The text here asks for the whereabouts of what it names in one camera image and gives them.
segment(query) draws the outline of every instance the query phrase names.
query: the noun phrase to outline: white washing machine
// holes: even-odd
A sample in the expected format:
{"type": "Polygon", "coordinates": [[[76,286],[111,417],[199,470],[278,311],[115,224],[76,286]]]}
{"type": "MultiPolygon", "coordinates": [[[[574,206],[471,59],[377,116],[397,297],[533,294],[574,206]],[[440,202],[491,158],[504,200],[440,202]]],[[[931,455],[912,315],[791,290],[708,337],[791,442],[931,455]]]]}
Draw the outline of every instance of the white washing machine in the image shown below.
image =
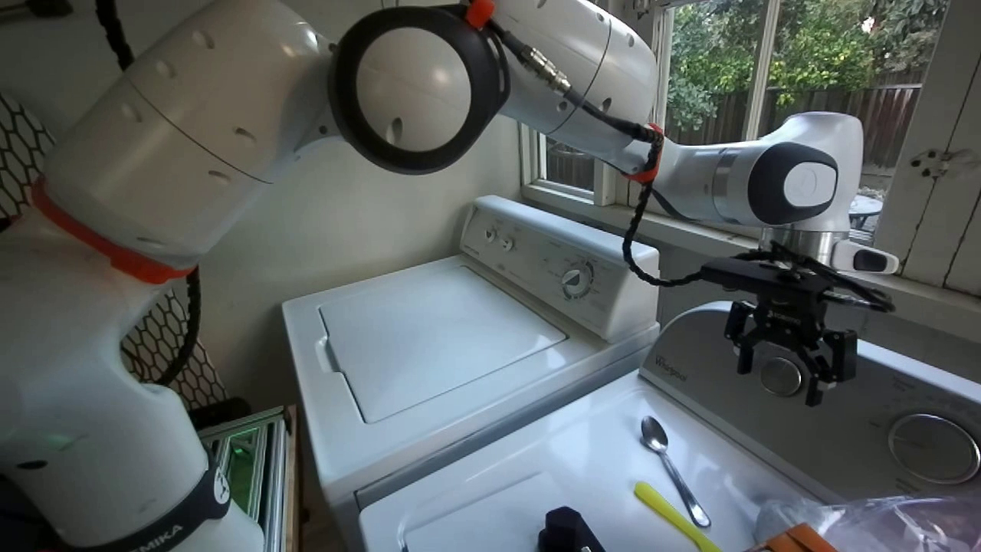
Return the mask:
{"type": "MultiPolygon", "coordinates": [[[[281,303],[316,476],[348,548],[367,503],[643,357],[655,287],[618,247],[480,195],[460,253],[281,303]]],[[[634,258],[660,268],[655,247],[634,258]]]]}
{"type": "Polygon", "coordinates": [[[857,342],[857,376],[806,406],[784,385],[804,376],[791,354],[735,375],[726,311],[729,303],[684,311],[641,370],[367,504],[367,548],[533,552],[544,512],[571,504],[611,552],[689,552],[634,500],[634,484],[649,480],[684,512],[660,455],[641,447],[649,414],[722,552],[771,537],[777,500],[981,493],[979,384],[857,342]]]}

